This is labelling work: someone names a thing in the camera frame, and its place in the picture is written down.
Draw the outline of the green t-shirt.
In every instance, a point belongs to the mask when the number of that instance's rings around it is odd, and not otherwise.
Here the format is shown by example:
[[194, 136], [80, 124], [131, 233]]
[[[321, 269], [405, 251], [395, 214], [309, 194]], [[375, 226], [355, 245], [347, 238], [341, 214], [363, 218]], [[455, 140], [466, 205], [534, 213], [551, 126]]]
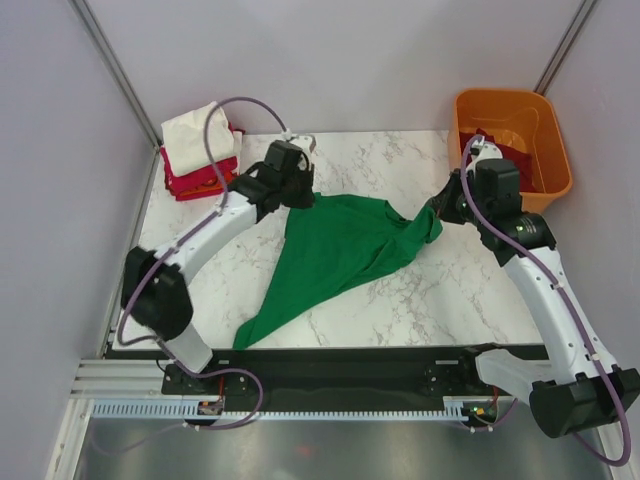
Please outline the green t-shirt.
[[383, 199], [317, 193], [312, 208], [289, 212], [264, 300], [232, 348], [245, 350], [309, 309], [406, 267], [442, 231], [428, 204], [406, 219]]

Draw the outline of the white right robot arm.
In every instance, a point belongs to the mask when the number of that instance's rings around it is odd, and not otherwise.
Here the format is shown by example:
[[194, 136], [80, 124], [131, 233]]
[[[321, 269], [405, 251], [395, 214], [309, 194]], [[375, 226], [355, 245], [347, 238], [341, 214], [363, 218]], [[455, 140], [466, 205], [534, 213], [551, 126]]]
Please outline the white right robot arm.
[[577, 301], [555, 237], [542, 215], [526, 212], [519, 171], [506, 159], [455, 169], [429, 201], [446, 223], [472, 224], [523, 298], [546, 361], [522, 360], [497, 345], [475, 347], [458, 381], [477, 394], [493, 385], [524, 402], [551, 438], [618, 423], [639, 396], [639, 372], [620, 367]]

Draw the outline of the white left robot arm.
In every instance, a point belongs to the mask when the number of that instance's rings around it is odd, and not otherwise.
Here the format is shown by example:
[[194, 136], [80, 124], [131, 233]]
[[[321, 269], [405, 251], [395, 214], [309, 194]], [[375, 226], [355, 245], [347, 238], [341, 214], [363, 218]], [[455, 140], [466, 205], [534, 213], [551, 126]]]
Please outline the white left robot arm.
[[137, 246], [125, 261], [123, 309], [116, 338], [123, 346], [152, 340], [185, 369], [185, 382], [208, 393], [219, 382], [212, 349], [193, 325], [189, 284], [227, 243], [280, 207], [314, 204], [314, 136], [273, 141], [264, 159], [236, 177], [190, 229], [155, 249]]

